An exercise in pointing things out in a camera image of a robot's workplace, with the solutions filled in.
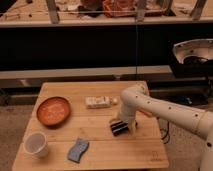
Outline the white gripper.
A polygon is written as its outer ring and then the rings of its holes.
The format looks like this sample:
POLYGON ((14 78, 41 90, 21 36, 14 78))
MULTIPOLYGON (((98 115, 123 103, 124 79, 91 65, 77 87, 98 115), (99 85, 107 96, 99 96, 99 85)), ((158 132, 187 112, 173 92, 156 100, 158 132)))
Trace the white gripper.
POLYGON ((119 111, 118 112, 118 117, 113 117, 110 119, 109 123, 118 121, 118 118, 125 122, 128 123, 128 129, 131 134, 134 134, 137 129, 137 122, 135 121, 136 118, 136 113, 134 111, 119 111))

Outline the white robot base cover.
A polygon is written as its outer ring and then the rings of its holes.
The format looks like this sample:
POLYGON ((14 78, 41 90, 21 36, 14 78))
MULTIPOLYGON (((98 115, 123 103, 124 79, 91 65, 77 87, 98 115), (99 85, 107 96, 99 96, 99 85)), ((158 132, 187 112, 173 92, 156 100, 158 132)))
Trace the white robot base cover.
POLYGON ((213 38, 192 39, 176 43, 173 45, 172 52, 180 64, 190 57, 198 57, 202 62, 213 60, 213 38))

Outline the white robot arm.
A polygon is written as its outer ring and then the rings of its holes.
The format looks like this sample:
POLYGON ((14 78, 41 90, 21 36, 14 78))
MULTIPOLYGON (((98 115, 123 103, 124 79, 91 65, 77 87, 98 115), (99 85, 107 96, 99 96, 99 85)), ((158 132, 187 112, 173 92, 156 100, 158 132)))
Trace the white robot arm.
POLYGON ((120 110, 110 123, 123 121, 135 133, 138 110, 165 119, 205 140, 199 171, 213 171, 213 112, 153 98, 144 84, 124 89, 120 99, 120 110))

